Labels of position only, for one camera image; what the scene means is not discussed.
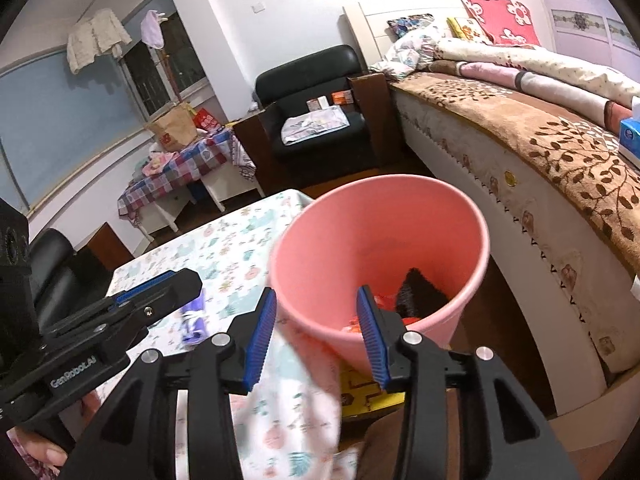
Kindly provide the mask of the person's left hand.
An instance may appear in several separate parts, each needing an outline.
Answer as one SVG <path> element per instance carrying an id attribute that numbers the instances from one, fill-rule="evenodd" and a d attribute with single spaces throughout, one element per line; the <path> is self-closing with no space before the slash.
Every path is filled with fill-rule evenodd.
<path id="1" fill-rule="evenodd" d="M 98 409 L 101 407 L 101 399 L 93 390 L 84 396 L 80 404 L 80 414 L 82 417 L 82 429 L 85 429 Z M 41 437 L 39 434 L 15 427 L 10 434 L 24 448 L 27 455 L 34 460 L 49 467 L 60 468 L 67 460 L 67 453 L 58 445 Z"/>

